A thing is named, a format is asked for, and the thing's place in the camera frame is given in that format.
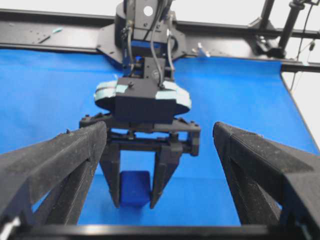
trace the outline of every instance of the wire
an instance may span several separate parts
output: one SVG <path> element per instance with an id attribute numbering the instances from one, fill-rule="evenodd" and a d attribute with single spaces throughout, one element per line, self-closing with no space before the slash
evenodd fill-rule
<path id="1" fill-rule="evenodd" d="M 307 60 L 306 60 L 307 63 L 309 62 L 311 52 L 312 52 L 312 51 L 309 51 L 309 55 L 308 55 L 308 58 L 307 58 Z M 304 74 L 304 72 L 302 72 L 302 73 L 300 74 L 300 77 L 299 77 L 298 81 L 296 81 L 296 85 L 295 85 L 295 87 L 294 87 L 294 91 L 297 89 L 297 87 L 298 87 L 298 85 L 299 85 L 299 82 L 300 82 L 303 74 Z"/>
<path id="2" fill-rule="evenodd" d="M 304 34 L 304 33 L 306 32 L 306 28 L 307 28 L 307 24 L 308 24 L 308 20 L 309 20 L 309 17 L 310 17 L 310 13 L 311 13 L 312 7 L 313 7 L 313 5 L 310 6 L 309 11 L 308 11 L 308 14 L 307 14 L 307 16 L 306 16 L 302 34 Z M 304 38 L 301 37 L 300 45 L 299 45 L 299 50 L 298 50 L 298 54 L 297 54 L 297 57 L 296 57 L 297 61 L 299 61 L 299 57 L 300 57 L 300 53 L 301 53 L 301 47 L 302 47 L 302 42 L 303 42 L 303 40 L 304 40 Z M 297 76 L 297 73 L 295 72 L 294 75 L 293 75 L 293 80 L 292 80 L 292 84 L 291 84 L 291 87 L 290 87 L 290 91 L 292 91 L 293 88 L 294 88 L 295 81 L 296 81 L 296 76 Z"/>
<path id="3" fill-rule="evenodd" d="M 168 54 L 168 62 L 170 65 L 170 69 L 171 69 L 171 79 L 173 78 L 173 73 L 175 72 L 175 67 L 174 67 L 174 63 L 172 61 L 172 49 L 171 49 L 171 40 L 172 40 L 172 22 L 173 22 L 173 15 L 170 15 L 169 18 L 169 34 L 168 34 L 168 39 L 167 39 L 167 54 Z"/>
<path id="4" fill-rule="evenodd" d="M 164 1 L 161 1 L 161 7 L 160 7 L 160 11 L 157 16 L 157 19 L 156 19 L 156 23 L 159 21 L 160 17 L 161 17 L 161 14 L 162 14 L 162 11 L 164 10 Z M 164 75 L 163 75 L 163 72 L 161 70 L 161 66 L 159 64 L 159 60 L 157 58 L 157 54 L 156 54 L 156 50 L 155 50 L 155 45 L 154 45 L 154 35 L 155 35 L 155 31 L 156 31 L 156 26 L 153 27 L 152 29 L 152 33 L 151 33 L 151 41 L 150 41 L 150 48 L 151 48 L 151 53 L 152 53 L 152 57 L 154 59 L 154 62 L 155 62 L 155 65 L 156 65 L 156 68 L 158 70 L 158 73 L 159 73 L 159 87 L 162 86 L 162 83 L 163 83 L 163 79 L 164 79 Z"/>
<path id="5" fill-rule="evenodd" d="M 304 50 L 307 49 L 307 47 L 309 47 L 311 44 L 313 44 L 316 41 L 316 39 L 313 39 L 311 42 L 309 42 L 307 45 L 305 45 L 304 48 L 302 48 L 301 51 L 299 51 L 299 54 L 301 54 Z"/>
<path id="6" fill-rule="evenodd" d="M 130 72 L 130 76 L 132 76 L 133 72 L 134 72 L 134 68 L 135 68 L 135 63 L 134 63 L 134 57 L 132 54 L 132 47 L 131 47 L 131 37 L 133 34 L 133 29 L 130 26 L 128 28 L 128 39 L 127 39 L 127 43 L 128 43 L 128 53 L 129 53 L 129 58 L 130 58 L 130 67 L 131 67 L 131 72 Z"/>

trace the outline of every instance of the metal rod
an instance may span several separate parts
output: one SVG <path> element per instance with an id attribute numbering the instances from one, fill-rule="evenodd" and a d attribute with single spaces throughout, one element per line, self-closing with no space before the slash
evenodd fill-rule
<path id="1" fill-rule="evenodd" d="M 283 52 L 285 52 L 288 41 L 292 36 L 294 26 L 296 24 L 299 13 L 301 10 L 305 8 L 305 5 L 303 3 L 297 2 L 296 0 L 293 0 L 292 2 L 290 2 L 289 6 L 291 7 L 291 10 L 290 10 L 288 19 L 286 20 L 286 23 L 279 41 L 279 47 L 282 49 Z"/>
<path id="2" fill-rule="evenodd" d="M 260 29 L 266 29 L 275 0 L 265 0 L 261 13 Z"/>

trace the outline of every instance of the blue cube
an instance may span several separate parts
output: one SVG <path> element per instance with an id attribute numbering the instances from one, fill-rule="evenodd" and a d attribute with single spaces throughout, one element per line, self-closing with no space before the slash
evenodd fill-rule
<path id="1" fill-rule="evenodd" d="M 122 171 L 120 174 L 120 205 L 141 208 L 150 202 L 150 173 Z"/>

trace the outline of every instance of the white sticker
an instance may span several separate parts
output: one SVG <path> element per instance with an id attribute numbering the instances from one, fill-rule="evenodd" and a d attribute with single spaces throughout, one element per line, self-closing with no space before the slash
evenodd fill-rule
<path id="1" fill-rule="evenodd" d="M 101 82 L 96 89 L 105 89 L 105 88 L 115 88 L 117 85 L 117 81 L 106 81 L 106 82 Z"/>
<path id="2" fill-rule="evenodd" d="M 127 89 L 128 89 L 128 85 L 118 84 L 116 86 L 115 92 L 120 93 L 120 94 L 124 94 Z"/>
<path id="3" fill-rule="evenodd" d="M 157 100 L 170 100 L 177 99 L 177 93 L 175 91 L 158 91 L 155 95 Z"/>
<path id="4" fill-rule="evenodd" d="M 94 101 L 98 101 L 104 98 L 112 98 L 116 96 L 116 89 L 115 88 L 105 88 L 97 91 L 94 94 Z"/>
<path id="5" fill-rule="evenodd" d="M 186 97 L 186 96 L 182 96 L 182 95 L 178 95 L 177 98 L 176 98 L 176 103 L 177 104 L 180 104 L 180 105 L 183 105 L 189 109 L 191 109 L 192 107 L 192 101 L 189 97 Z"/>
<path id="6" fill-rule="evenodd" d="M 152 16 L 152 14 L 154 14 L 154 9 L 151 6 L 146 6 L 143 9 L 144 15 L 146 15 L 147 17 Z"/>
<path id="7" fill-rule="evenodd" d="M 302 61 L 302 64 L 303 64 L 304 66 L 309 66 L 308 60 Z"/>
<path id="8" fill-rule="evenodd" d="M 178 86 L 172 81 L 164 81 L 163 85 L 165 89 L 170 89 L 170 90 L 177 90 Z"/>

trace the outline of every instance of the blue fabric backdrop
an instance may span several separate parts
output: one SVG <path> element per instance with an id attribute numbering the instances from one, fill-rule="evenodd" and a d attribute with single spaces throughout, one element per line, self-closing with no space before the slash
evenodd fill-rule
<path id="1" fill-rule="evenodd" d="M 155 209 L 114 208 L 99 168 L 79 224 L 238 225 L 239 219 L 213 145 L 222 121 L 265 138 L 318 154 L 280 76 L 281 63 L 232 58 L 189 58 L 175 63 L 176 82 L 189 91 L 183 115 L 202 128 L 198 157 L 183 155 Z M 0 153 L 78 128 L 85 115 L 103 112 L 93 93 L 122 73 L 102 55 L 0 50 Z M 154 167 L 154 154 L 121 153 L 122 170 Z"/>

